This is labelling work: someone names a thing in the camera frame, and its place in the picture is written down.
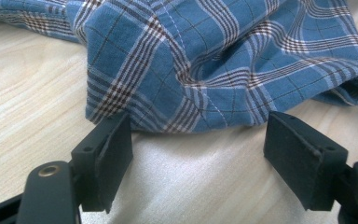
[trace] screw hole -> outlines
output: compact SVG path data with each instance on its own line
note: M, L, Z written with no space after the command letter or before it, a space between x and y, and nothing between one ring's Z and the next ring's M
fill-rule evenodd
M328 151L334 151L334 150L336 150L334 147L325 147L325 149L328 150Z
M83 151L85 151L85 152L91 152L91 151L92 151L92 147L85 147L85 148L83 148Z
M39 171L39 176L46 177L55 175L60 171L60 167L58 165L50 165Z

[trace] clamp jaw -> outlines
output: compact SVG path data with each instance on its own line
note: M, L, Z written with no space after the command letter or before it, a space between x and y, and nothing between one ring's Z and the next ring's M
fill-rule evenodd
M341 204L340 224L358 224L358 162L346 164L348 150L298 118L271 112L264 155L304 208L330 211Z
M131 160L128 116L103 119L75 147L71 161L33 169L22 195L0 203L0 223L81 223L79 205L109 213Z

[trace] blue plaid shirt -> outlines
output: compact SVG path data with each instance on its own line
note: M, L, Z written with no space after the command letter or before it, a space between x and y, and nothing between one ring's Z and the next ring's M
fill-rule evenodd
M193 133L358 105L345 0L0 0L0 21L87 47L92 122L124 110L134 130Z

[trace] fabric fold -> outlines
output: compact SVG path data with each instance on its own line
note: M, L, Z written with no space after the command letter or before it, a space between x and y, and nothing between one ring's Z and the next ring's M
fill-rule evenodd
M134 130L198 133L358 105L345 0L0 0L0 21L87 47L95 123L124 110Z

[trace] light wooden table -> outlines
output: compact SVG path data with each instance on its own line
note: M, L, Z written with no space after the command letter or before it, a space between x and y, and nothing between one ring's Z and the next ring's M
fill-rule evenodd
M358 0L349 0L358 25ZM0 23L0 202L26 176L70 151L93 125L84 118L86 50ZM358 161L358 107L314 101L289 111ZM203 134L134 133L134 160L112 212L84 223L337 223L305 212L263 158L266 126Z

